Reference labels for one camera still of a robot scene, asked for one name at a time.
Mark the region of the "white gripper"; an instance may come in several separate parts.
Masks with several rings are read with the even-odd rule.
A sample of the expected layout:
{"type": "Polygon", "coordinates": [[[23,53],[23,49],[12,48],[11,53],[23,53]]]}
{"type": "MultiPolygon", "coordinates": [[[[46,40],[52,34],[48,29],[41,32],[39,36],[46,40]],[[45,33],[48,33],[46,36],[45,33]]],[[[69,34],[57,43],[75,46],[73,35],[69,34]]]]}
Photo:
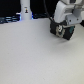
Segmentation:
{"type": "Polygon", "coordinates": [[[54,20],[58,24],[66,22],[66,26],[75,26],[82,22],[83,10],[84,1],[59,1],[56,5],[54,20]]]}

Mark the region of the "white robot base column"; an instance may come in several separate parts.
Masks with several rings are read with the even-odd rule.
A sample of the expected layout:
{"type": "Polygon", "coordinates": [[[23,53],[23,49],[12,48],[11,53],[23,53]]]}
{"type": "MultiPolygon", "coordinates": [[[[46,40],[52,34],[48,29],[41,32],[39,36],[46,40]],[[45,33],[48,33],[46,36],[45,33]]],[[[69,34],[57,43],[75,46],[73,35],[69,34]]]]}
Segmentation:
{"type": "Polygon", "coordinates": [[[30,0],[20,0],[21,2],[21,19],[30,20],[32,18],[32,12],[30,9],[30,0]]]}

